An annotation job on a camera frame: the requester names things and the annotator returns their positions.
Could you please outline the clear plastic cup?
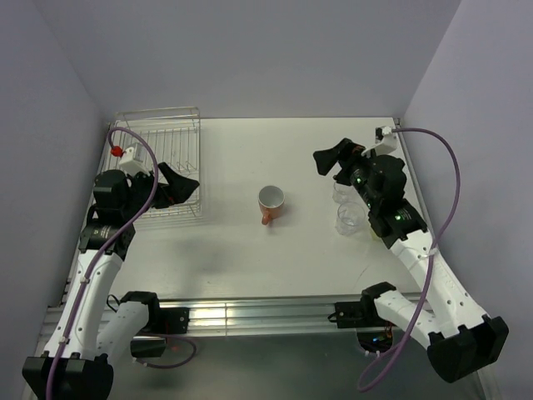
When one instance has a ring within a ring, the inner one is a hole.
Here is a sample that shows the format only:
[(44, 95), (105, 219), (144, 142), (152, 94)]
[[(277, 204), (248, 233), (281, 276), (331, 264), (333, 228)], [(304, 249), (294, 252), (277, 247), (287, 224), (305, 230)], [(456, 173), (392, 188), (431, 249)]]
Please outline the clear plastic cup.
[(332, 199), (337, 204), (352, 202), (356, 198), (356, 191), (352, 186), (345, 186), (338, 182), (333, 184)]
[(366, 229), (366, 214), (356, 202), (344, 202), (336, 212), (335, 228), (342, 236), (352, 236)]

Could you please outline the orange ceramic mug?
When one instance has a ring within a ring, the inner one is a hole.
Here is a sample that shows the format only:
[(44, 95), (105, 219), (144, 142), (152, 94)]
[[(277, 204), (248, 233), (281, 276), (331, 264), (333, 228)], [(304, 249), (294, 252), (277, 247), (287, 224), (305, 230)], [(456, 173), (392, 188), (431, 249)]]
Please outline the orange ceramic mug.
[(257, 199), (262, 213), (262, 225), (268, 225), (282, 215), (285, 193), (279, 187), (273, 185), (263, 187)]

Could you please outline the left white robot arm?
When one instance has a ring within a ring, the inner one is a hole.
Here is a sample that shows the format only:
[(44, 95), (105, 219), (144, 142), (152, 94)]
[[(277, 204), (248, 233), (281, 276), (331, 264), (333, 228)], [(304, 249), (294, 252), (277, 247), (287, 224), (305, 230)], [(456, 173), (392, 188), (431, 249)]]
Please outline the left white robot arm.
[(186, 202), (199, 183), (161, 162), (157, 170), (98, 174), (93, 204), (79, 240), (79, 254), (62, 316), (40, 356), (22, 367), (39, 399), (106, 399), (113, 366), (138, 334), (165, 337), (170, 326), (154, 292), (127, 292), (106, 325), (102, 316), (112, 284), (134, 238), (131, 220), (149, 208)]

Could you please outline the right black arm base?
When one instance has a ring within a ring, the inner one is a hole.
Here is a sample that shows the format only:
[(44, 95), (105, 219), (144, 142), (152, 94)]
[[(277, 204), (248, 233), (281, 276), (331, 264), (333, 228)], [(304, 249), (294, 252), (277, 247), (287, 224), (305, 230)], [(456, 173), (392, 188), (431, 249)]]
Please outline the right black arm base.
[(336, 302), (327, 320), (339, 329), (355, 329), (361, 348), (370, 353), (383, 353), (393, 344), (394, 324), (367, 311), (361, 302)]

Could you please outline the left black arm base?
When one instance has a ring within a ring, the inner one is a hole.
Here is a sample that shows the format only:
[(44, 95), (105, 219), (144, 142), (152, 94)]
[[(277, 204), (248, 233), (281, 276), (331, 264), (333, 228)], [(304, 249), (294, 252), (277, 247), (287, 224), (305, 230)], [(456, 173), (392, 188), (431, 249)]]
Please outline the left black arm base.
[(189, 324), (188, 307), (162, 308), (155, 322), (143, 327), (131, 340), (129, 352), (134, 358), (159, 358), (166, 350), (178, 351), (180, 344), (186, 344), (192, 354), (197, 347), (184, 337)]

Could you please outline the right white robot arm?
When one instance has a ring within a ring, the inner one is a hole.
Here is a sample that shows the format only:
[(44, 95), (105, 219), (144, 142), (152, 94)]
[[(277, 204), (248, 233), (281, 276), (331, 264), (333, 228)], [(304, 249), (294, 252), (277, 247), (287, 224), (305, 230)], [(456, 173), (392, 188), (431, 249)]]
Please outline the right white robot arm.
[(399, 327), (422, 345), (433, 369), (448, 383), (494, 363), (509, 328), (471, 297), (434, 245), (426, 222), (405, 197), (404, 162), (348, 138), (315, 151), (313, 158), (322, 176), (340, 166), (335, 181), (356, 190), (368, 208), (372, 231), (406, 267), (431, 306), (429, 312), (417, 310), (394, 285), (380, 282), (362, 293), (362, 319)]

